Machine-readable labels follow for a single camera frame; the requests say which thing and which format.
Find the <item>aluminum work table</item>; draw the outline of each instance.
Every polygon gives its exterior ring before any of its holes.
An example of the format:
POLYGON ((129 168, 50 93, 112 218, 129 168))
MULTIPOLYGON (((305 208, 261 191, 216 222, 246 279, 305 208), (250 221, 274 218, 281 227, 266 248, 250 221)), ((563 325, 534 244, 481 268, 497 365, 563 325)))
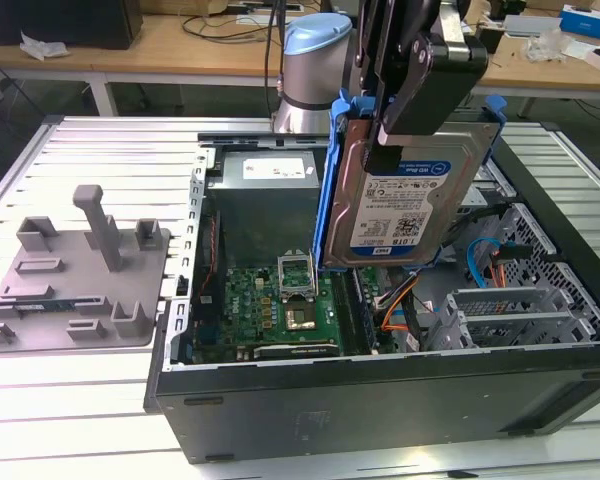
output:
MULTIPOLYGON (((25 216, 60 230, 87 223, 72 205, 97 183, 119 228, 155 217, 173 235, 159 308, 175 292, 175 255, 197 132, 266 131, 263 120, 65 118, 43 125, 0 184, 0 280, 25 216)), ((600 176, 560 133, 512 124, 505 141, 600 256, 600 176)), ((129 478, 600 479, 600 405, 548 437, 191 466, 161 415, 142 409, 151 345, 0 356, 0 480, 129 478)))

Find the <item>floor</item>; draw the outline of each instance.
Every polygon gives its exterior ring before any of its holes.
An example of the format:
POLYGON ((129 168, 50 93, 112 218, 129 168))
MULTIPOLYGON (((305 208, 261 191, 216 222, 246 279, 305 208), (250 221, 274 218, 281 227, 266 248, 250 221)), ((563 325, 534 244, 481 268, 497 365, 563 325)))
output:
MULTIPOLYGON (((0 102, 0 179, 27 144, 40 124, 40 116, 13 85, 3 81, 4 100, 0 102)), ((26 81, 27 95, 47 114, 97 115, 90 92, 76 82, 26 81)), ((144 85, 148 104, 137 85, 118 84, 114 95, 120 115, 265 117, 262 88, 183 87, 184 105, 174 85, 144 85)), ((481 103, 480 98, 472 104, 481 103)), ((516 115, 521 99, 509 99, 509 121, 523 121, 516 115)), ((569 100, 538 100, 530 121, 557 123, 560 129, 597 165, 600 164, 600 102, 576 103, 569 100)))

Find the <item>blue cable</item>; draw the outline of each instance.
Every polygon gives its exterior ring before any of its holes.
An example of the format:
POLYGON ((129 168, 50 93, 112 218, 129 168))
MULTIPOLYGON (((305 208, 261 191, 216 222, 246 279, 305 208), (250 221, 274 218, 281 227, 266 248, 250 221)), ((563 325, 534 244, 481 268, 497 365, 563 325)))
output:
POLYGON ((476 259, 474 257, 476 245, 478 245, 480 242, 489 242, 496 248, 500 248, 502 244, 498 239, 493 237, 480 237, 471 242, 469 244, 469 248, 467 248, 467 265, 469 266, 469 271, 471 272, 473 279, 478 284, 478 287, 487 288, 487 284, 484 281, 484 278, 482 278, 482 274, 478 271, 478 266, 476 265, 476 259))

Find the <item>hard drive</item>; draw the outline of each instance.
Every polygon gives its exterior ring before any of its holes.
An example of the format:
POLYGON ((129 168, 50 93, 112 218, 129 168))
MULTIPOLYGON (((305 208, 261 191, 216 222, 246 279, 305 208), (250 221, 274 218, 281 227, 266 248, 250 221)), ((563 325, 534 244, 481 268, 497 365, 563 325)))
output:
POLYGON ((348 123, 319 265, 427 265, 435 259, 499 124, 483 117, 447 122, 433 136, 387 137, 387 144, 404 148, 398 169, 382 175, 362 167, 370 124, 348 123))

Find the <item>blue box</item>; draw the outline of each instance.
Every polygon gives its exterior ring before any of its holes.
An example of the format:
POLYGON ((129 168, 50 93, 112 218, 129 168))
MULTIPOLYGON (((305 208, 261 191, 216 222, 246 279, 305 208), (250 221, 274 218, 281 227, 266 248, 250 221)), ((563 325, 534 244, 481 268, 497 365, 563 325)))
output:
POLYGON ((588 37, 600 38, 600 12, 583 12, 577 7, 565 5, 560 12, 560 29, 563 32, 578 33, 588 37))

